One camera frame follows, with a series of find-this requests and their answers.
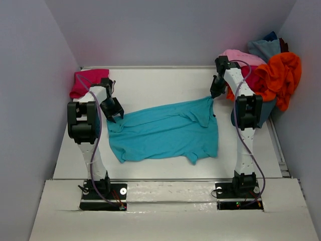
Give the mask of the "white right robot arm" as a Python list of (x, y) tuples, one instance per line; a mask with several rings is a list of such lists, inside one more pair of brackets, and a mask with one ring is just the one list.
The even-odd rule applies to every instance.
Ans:
[(237, 159), (231, 182), (217, 183), (215, 191), (219, 199), (245, 198), (258, 188), (253, 161), (253, 140), (260, 121), (263, 98), (247, 85), (239, 63), (227, 56), (215, 59), (217, 75), (210, 88), (212, 98), (217, 98), (230, 87), (234, 94), (233, 116), (237, 133)]

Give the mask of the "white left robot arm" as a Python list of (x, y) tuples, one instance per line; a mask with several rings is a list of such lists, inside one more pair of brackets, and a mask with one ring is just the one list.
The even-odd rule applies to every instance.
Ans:
[(83, 75), (76, 78), (85, 87), (87, 93), (77, 101), (67, 104), (68, 135), (79, 147), (87, 168), (87, 184), (82, 187), (85, 195), (107, 201), (111, 192), (108, 171), (103, 165), (99, 151), (102, 134), (102, 122), (115, 123), (115, 117), (124, 117), (124, 109), (113, 97), (115, 81), (102, 78), (100, 83), (93, 83)]

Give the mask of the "turquoise t-shirt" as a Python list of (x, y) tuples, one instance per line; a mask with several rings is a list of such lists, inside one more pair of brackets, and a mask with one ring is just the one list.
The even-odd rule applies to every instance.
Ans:
[(218, 156), (219, 132), (209, 96), (162, 105), (107, 122), (109, 145), (119, 162), (184, 156), (191, 164)]

